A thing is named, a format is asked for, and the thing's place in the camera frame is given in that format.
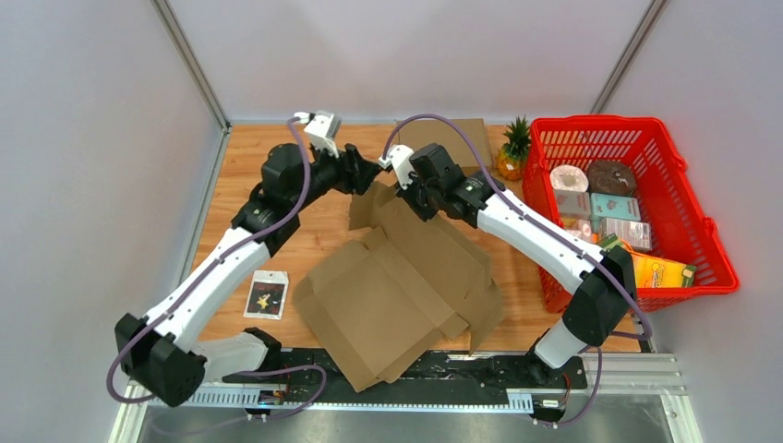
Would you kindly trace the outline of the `brown cardboard box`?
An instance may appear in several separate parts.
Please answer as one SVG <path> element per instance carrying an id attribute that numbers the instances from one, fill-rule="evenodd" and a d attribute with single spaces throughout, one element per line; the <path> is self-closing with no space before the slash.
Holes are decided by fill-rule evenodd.
<path id="1" fill-rule="evenodd" d="M 400 129 L 392 144 L 402 144 L 412 150 L 419 150 L 430 143 L 437 143 L 447 150 L 453 162 L 461 167 L 465 176 L 479 172 L 480 164 L 484 164 L 490 171 L 493 166 L 493 157 L 484 120 L 469 118 L 453 119 L 452 122 L 473 144 L 479 157 L 478 160 L 455 129 L 435 119 L 420 119 L 408 123 Z"/>

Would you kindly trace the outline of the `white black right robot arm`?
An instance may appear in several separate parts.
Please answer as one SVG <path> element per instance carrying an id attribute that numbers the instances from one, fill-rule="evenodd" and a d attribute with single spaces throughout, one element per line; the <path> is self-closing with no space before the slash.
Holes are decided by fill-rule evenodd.
<path id="1" fill-rule="evenodd" d="M 422 220 L 439 212 L 489 233 L 532 259 L 571 294 L 560 320 L 532 346 L 530 380 L 541 387 L 587 346 L 601 346 L 635 305 L 630 254 L 582 240 L 526 206 L 486 171 L 464 174 L 439 144 L 395 145 L 379 160 L 397 177 L 397 195 Z"/>

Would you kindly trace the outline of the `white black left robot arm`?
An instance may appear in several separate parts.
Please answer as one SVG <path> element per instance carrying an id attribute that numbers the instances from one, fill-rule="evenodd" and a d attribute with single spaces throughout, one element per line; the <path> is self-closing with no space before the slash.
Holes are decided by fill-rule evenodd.
<path id="1" fill-rule="evenodd" d="M 280 344 L 269 334 L 245 329 L 229 339 L 200 341 L 199 335 L 238 285 L 273 257 L 300 226 L 298 213 L 331 190 L 363 195 L 389 171 L 382 158 L 365 159 L 347 144 L 334 153 L 295 143 L 273 147 L 261 180 L 206 259 L 158 305 L 141 317 L 126 314 L 114 327 L 118 355 L 106 386 L 122 370 L 168 406 L 187 401 L 205 382 L 248 371 L 269 383 L 282 371 Z"/>

